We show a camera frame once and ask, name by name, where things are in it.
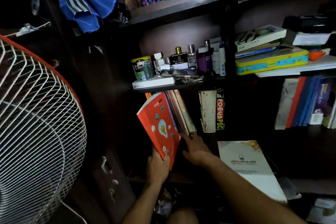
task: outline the hand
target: hand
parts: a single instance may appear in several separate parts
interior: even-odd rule
[[[183,155],[194,165],[202,166],[208,158],[214,156],[203,142],[202,137],[199,137],[196,132],[191,133],[192,139],[186,134],[180,134],[180,136],[183,137],[187,143],[189,150],[183,151]]]
[[[160,154],[153,146],[153,153],[148,157],[147,163],[147,181],[149,185],[157,185],[161,188],[163,182],[169,174],[170,153],[167,150],[165,160],[162,160]]]

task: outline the fan cord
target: fan cord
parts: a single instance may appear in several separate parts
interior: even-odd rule
[[[79,218],[81,218],[85,224],[87,224],[86,220],[80,216],[78,213],[76,213],[70,206],[68,206],[66,203],[64,203],[62,200],[61,200],[61,203],[66,207],[68,208],[70,211],[72,211],[74,214],[76,214]]]

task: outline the gold bottle cap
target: gold bottle cap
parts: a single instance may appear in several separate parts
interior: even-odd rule
[[[179,47],[179,46],[176,47],[176,48],[175,48],[175,51],[176,51],[176,54],[180,54],[180,53],[181,53],[181,47]]]

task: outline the leg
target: leg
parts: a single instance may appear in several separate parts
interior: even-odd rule
[[[167,224],[198,224],[195,210],[191,207],[178,209],[172,213]]]

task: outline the blue cloth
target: blue cloth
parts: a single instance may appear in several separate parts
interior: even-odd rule
[[[80,29],[93,32],[99,29],[97,17],[105,18],[113,11],[117,0],[58,0],[68,20],[77,22]]]

